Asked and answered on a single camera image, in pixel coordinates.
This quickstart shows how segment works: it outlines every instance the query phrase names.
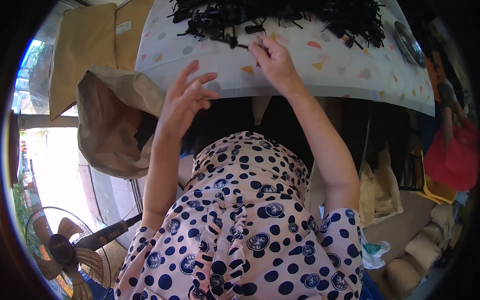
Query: white tablecloth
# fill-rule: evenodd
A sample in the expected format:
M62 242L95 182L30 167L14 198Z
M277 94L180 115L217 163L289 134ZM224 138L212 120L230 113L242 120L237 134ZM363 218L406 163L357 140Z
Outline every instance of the white tablecloth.
M434 116L434 99L426 69L409 64L393 38L395 21L407 24L396 0L384 0L380 8L386 38L384 46L366 48L363 38L347 48L326 24L312 19L299 20L303 29L292 23L277 26L273 18L264 24L267 35L287 47L305 86L314 96L351 97L400 105ZM208 88L221 97L278 95L244 48L230 49L228 44L208 38L198 42L192 35L177 36L188 28L187 20L173 24L171 3L155 0L146 19L135 70L145 73L158 86L167 89L178 72L191 60L200 61L199 74L217 72ZM248 44L255 35L247 35L236 26L239 43Z

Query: kraft paper bag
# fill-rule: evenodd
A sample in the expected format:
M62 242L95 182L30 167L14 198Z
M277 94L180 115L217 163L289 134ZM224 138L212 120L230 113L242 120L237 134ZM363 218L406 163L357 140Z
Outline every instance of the kraft paper bag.
M360 176L360 227L401 214L400 190L390 167L388 147L378 154L379 166L372 172L365 162Z
M88 163L111 176L147 174L153 136L139 150L142 112L160 116L165 92L145 74L91 66L78 83L78 147Z

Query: right hand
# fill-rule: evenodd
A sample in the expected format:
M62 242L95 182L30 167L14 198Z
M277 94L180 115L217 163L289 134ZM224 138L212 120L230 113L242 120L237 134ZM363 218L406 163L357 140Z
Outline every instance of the right hand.
M287 48L267 36L263 36L262 41L265 50L256 40L249 43L248 50L268 81L285 97L304 90Z

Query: fan blade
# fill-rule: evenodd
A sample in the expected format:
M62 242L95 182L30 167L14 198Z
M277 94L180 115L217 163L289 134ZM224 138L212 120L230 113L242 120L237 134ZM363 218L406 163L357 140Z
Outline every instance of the fan blade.
M63 235L69 240L75 233L83 233L83 230L77 224L73 223L72 220L66 217L63 218L59 224L58 234Z
M46 261L38 257L35 253L33 254L33 257L35 258L36 265L46 280L55 279L58 274L60 274L62 267L53 259Z
M110 287L110 267L103 263L97 252L87 248L75 248L82 270L104 288Z
M93 299L92 291L90 290L88 284L85 282L84 277L78 270L71 266L67 268L67 275L72 279L73 285L73 295L72 299L79 300L91 300Z
M33 230L35 231L36 236L42 244L48 248L48 240L50 239L50 234L47 231L47 217L41 216L33 222Z

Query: stainless steel bowl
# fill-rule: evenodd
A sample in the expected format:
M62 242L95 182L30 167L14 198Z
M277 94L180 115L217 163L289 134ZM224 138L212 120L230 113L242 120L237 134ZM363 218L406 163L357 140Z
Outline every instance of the stainless steel bowl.
M403 57L412 65L425 69L425 55L412 32L402 23L395 22L394 38Z

